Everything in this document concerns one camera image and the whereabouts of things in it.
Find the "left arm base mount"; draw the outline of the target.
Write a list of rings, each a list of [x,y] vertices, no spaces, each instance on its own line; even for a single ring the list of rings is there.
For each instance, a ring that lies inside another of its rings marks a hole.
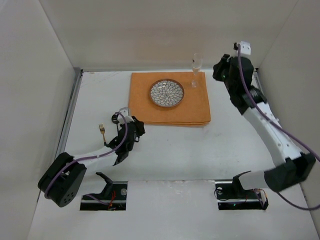
[[[80,211],[125,211],[127,207],[128,182],[107,184],[101,193],[83,195]]]

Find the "orange cloth napkin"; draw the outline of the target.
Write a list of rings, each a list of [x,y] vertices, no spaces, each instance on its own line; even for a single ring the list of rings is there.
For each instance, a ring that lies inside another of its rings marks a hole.
[[[192,87],[192,72],[134,72],[131,74],[128,108],[139,121],[153,125],[203,126],[211,121],[206,76],[199,72]],[[179,82],[184,97],[177,106],[161,107],[150,97],[151,86],[162,79]]]

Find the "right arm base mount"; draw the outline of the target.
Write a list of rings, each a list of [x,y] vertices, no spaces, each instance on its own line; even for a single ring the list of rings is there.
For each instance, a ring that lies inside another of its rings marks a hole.
[[[214,196],[220,211],[262,210],[269,206],[269,200],[263,189],[255,188],[237,192],[232,180],[216,180]]]

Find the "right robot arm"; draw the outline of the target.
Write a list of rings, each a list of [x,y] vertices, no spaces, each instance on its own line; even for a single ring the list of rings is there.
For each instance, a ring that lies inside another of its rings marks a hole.
[[[240,173],[232,183],[238,191],[269,188],[281,192],[304,182],[316,159],[311,152],[304,153],[284,132],[264,94],[251,84],[253,73],[251,61],[243,56],[224,54],[213,66],[213,78],[224,83],[230,101],[256,130],[274,164],[269,170]]]

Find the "clear wine glass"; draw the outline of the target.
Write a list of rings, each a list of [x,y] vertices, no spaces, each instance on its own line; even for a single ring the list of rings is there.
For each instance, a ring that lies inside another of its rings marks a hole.
[[[191,86],[193,88],[197,87],[197,74],[199,73],[201,67],[203,65],[203,54],[202,53],[194,53],[192,57],[192,81]]]

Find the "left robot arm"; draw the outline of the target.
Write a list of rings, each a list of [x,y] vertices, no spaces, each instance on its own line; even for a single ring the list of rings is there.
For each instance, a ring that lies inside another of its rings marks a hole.
[[[106,182],[102,194],[108,195],[112,181],[100,172],[106,167],[114,167],[122,163],[133,150],[134,144],[144,135],[145,123],[135,116],[125,117],[122,113],[113,115],[122,120],[115,136],[103,148],[81,156],[72,156],[67,152],[60,153],[40,178],[37,187],[46,199],[57,206],[67,206],[81,188],[85,174],[96,174]]]

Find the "patterned ceramic plate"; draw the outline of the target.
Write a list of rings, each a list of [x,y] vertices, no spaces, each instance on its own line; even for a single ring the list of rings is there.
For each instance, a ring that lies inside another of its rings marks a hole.
[[[154,82],[149,91],[151,101],[162,108],[179,105],[185,96],[183,86],[176,80],[165,78]]]

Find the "gold fork black handle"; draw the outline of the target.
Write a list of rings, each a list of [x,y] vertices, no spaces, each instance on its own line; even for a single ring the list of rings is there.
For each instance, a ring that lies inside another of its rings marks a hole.
[[[105,131],[105,127],[104,127],[104,125],[102,123],[100,123],[98,125],[98,127],[99,127],[100,133],[102,134],[102,137],[103,137],[103,144],[106,147],[107,146],[107,142],[106,142],[106,138],[105,138],[105,132],[106,132]]]

